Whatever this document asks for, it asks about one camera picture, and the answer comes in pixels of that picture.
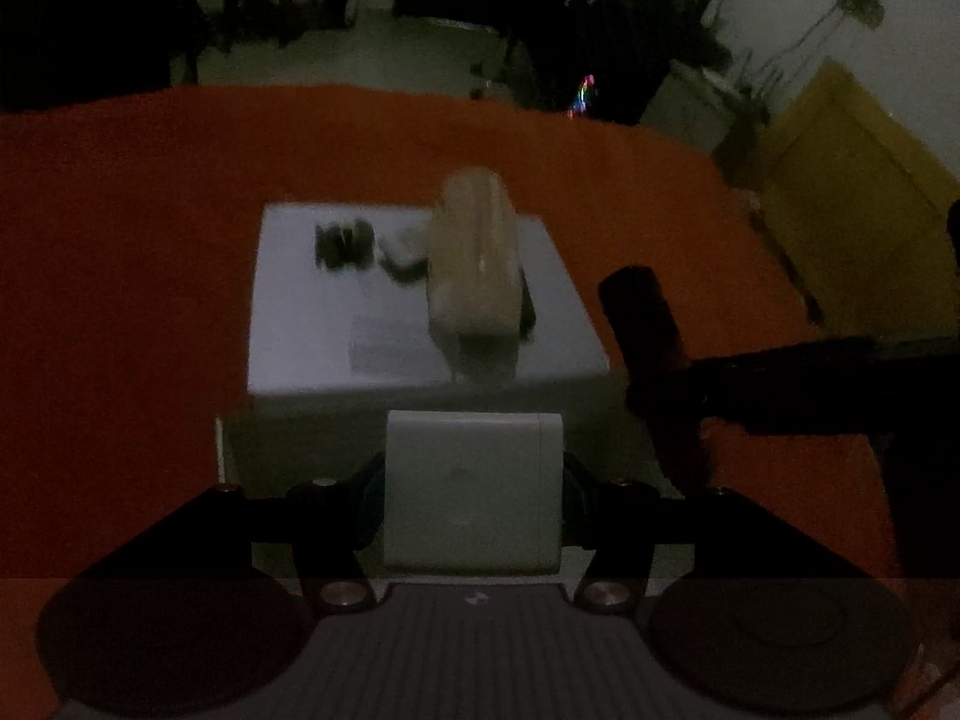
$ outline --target black circular disc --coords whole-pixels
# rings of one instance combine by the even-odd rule
[[[247,579],[76,579],[37,623],[61,699],[113,714],[201,712],[260,688],[304,646],[296,600]]]
[[[906,610],[872,580],[671,584],[651,645],[700,690],[762,712],[820,714],[891,688],[911,655]]]

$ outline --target floor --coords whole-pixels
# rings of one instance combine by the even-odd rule
[[[229,53],[210,47],[200,57],[200,84],[316,85],[345,83],[411,94],[486,97],[536,106],[536,87],[520,47],[501,80],[486,84],[472,74],[480,62],[496,74],[506,42],[496,30],[438,20],[361,13],[346,30],[314,30],[286,47],[275,42],[237,44]]]

